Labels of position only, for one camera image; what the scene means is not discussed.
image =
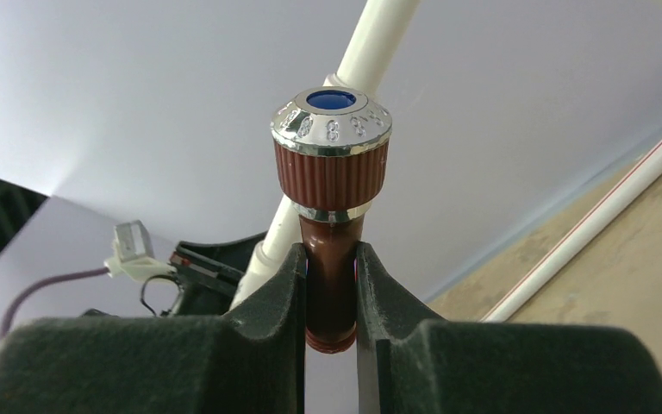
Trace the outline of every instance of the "ribbed brown grip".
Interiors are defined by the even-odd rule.
[[[314,157],[294,153],[275,142],[280,188],[294,202],[317,210],[359,207],[382,190],[387,147],[347,157]]]

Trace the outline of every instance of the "white pipe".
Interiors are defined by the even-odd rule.
[[[335,74],[325,86],[345,86],[374,96],[421,0],[368,0]],[[298,213],[286,196],[265,240],[258,243],[230,309],[265,284],[283,264],[290,245],[301,241]]]
[[[481,321],[507,321],[661,174],[662,140]]]

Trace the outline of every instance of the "gray surface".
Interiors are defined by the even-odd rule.
[[[338,66],[362,6],[0,2],[0,178],[168,240],[266,229],[270,115]],[[428,0],[378,98],[395,132],[365,238],[428,298],[662,128],[662,9]]]
[[[0,318],[9,301],[37,279],[100,267],[111,254],[115,224],[64,200],[47,200],[0,256]],[[153,247],[157,258],[166,259],[174,244],[154,237]],[[146,316],[148,311],[138,303],[139,289],[130,279],[108,276],[49,286],[27,299],[16,321],[74,317],[91,307],[120,316]],[[147,300],[164,309],[173,301],[174,293],[169,285],[152,285]],[[309,348],[306,357],[309,412],[356,412],[355,369],[353,350],[322,355]]]

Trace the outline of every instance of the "black wire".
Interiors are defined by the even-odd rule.
[[[68,273],[68,274],[61,274],[60,276],[52,276],[50,278],[44,278],[41,280],[37,280],[33,284],[31,284],[29,287],[24,289],[21,293],[19,293],[18,296],[16,296],[13,300],[11,300],[11,303],[9,304],[9,307],[6,309],[6,312],[3,313],[3,316],[1,317],[1,326],[0,326],[0,341],[6,336],[6,334],[9,333],[11,330],[11,324],[14,322],[14,317],[16,316],[16,313],[19,311],[19,306],[24,303],[24,301],[34,292],[40,290],[42,287],[46,287],[49,285],[54,285],[56,283],[61,283],[61,282],[69,282],[72,280],[79,280],[79,279],[86,279],[86,278],[91,278],[94,276],[101,276],[103,274],[106,274],[109,272],[107,267],[101,267],[99,269],[95,270],[88,270],[85,272],[77,272],[77,273]]]
[[[168,281],[172,282],[174,285],[176,285],[176,288],[178,289],[178,294],[176,295],[176,299],[174,299],[173,304],[172,304],[171,308],[169,308],[169,309],[173,309],[176,306],[176,304],[178,303],[178,301],[181,300],[181,297],[184,295],[184,287],[181,285],[181,283],[178,281],[178,279],[173,277],[173,276],[167,276],[165,274],[157,274],[155,276],[151,276],[150,278],[146,279],[146,281],[143,282],[143,286],[141,286],[141,304],[143,306],[145,306],[146,309],[151,311],[151,313],[153,313],[153,315],[155,317],[158,316],[156,314],[156,311],[153,310],[153,308],[149,304],[146,303],[146,286],[148,286],[148,282],[150,282],[151,280],[156,280],[156,279],[168,280]],[[164,311],[161,312],[161,316],[164,317],[164,316],[168,315],[168,313],[169,313],[168,310],[164,310]]]

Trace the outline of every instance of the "blue circular inlay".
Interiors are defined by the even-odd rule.
[[[354,105],[356,97],[349,92],[325,90],[311,93],[306,102],[320,110],[343,110]]]

